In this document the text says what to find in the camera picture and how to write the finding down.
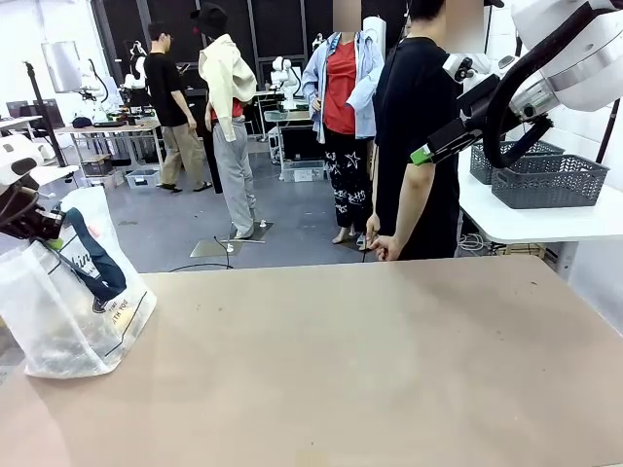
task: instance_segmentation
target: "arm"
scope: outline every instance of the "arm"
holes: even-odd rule
[[[379,85],[379,79],[383,72],[383,55],[379,46],[375,43],[371,43],[364,48],[367,54],[370,54],[372,59],[372,71],[363,78],[357,86],[355,86],[352,94],[347,100],[347,104],[354,109],[355,112],[363,110],[372,100],[377,86]]]
[[[315,50],[310,58],[308,66],[306,66],[305,71],[303,72],[303,76],[301,79],[303,96],[310,105],[310,117],[313,117],[313,114],[315,114],[319,110],[316,109],[313,105],[318,99],[318,58],[320,50],[326,47],[326,44],[322,44]]]
[[[186,102],[186,99],[184,98],[184,94],[182,94],[182,91],[181,90],[173,90],[171,92],[171,95],[173,96],[173,100],[175,101],[177,106],[180,109],[182,109],[182,112],[184,112],[184,115],[188,119],[188,122],[190,122],[191,120],[194,121],[195,119],[193,118],[193,114],[191,113],[191,109],[188,107],[188,103]]]
[[[432,163],[407,165],[400,190],[396,232],[393,236],[380,236],[371,246],[378,250],[382,261],[395,261],[400,257],[426,207],[434,178],[435,165]]]

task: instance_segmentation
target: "white wall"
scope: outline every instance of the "white wall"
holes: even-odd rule
[[[8,115],[6,102],[35,98],[26,74],[32,63],[44,99],[55,98],[68,125],[82,107],[77,93],[56,94],[41,49],[44,42],[75,41],[81,60],[91,58],[108,84],[109,73],[95,28],[90,0],[9,0],[0,3],[0,114]]]
[[[494,11],[488,55],[500,59],[515,52],[515,27],[506,7]],[[594,160],[604,137],[611,105],[597,112],[558,108],[550,116],[555,128],[544,140],[568,153]],[[604,164],[610,167],[606,183],[623,191],[623,107],[617,120]],[[623,213],[613,212],[612,216]],[[570,278],[571,287],[623,332],[623,240],[582,242]]]

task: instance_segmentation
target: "gray basket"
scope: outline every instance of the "gray basket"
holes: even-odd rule
[[[529,156],[495,169],[492,191],[514,209],[594,206],[607,172],[579,156]]]
[[[508,150],[514,145],[515,141],[502,141],[499,143],[499,151],[502,154],[506,154],[506,152],[508,152]],[[539,141],[526,152],[526,156],[547,156],[550,154],[558,155],[564,152],[565,150],[559,148],[558,146]],[[480,183],[491,185],[491,176],[493,174],[494,167],[485,156],[482,143],[476,143],[471,147],[471,166],[469,171],[478,179]]]

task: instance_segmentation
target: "hand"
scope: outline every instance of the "hand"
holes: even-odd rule
[[[395,236],[379,236],[370,246],[377,252],[379,261],[397,261],[402,253],[402,248]]]
[[[380,229],[381,219],[379,219],[379,215],[375,212],[370,216],[366,224],[366,245],[372,245]]]

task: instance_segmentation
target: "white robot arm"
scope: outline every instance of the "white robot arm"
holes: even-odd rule
[[[273,62],[273,72],[271,73],[272,90],[282,90],[285,100],[283,108],[285,110],[296,110],[294,94],[301,89],[301,80],[292,70],[292,62],[287,58],[278,56]]]
[[[461,117],[417,150],[415,163],[440,162],[483,139],[487,158],[506,167],[552,127],[547,112],[559,105],[595,111],[623,96],[623,0],[527,0],[513,8],[520,38],[530,51],[506,57],[491,72],[474,69],[468,56],[452,55],[446,71],[464,84]],[[505,154],[499,138],[530,123]]]
[[[0,138],[0,233],[15,238],[58,238],[64,214],[46,212],[37,201],[39,185],[30,171],[43,164],[35,144],[24,136]]]

